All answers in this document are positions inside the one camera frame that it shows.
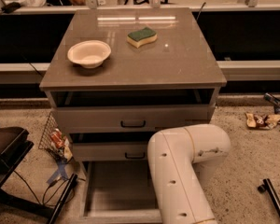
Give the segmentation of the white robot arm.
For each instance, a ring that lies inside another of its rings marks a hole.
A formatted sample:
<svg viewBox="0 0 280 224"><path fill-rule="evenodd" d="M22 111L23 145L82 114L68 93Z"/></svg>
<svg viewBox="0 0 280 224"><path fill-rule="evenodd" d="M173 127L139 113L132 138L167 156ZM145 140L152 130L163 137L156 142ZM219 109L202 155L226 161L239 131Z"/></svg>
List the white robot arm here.
<svg viewBox="0 0 280 224"><path fill-rule="evenodd" d="M153 134L147 158L162 224L217 224L203 186L230 149L227 133L213 124Z"/></svg>

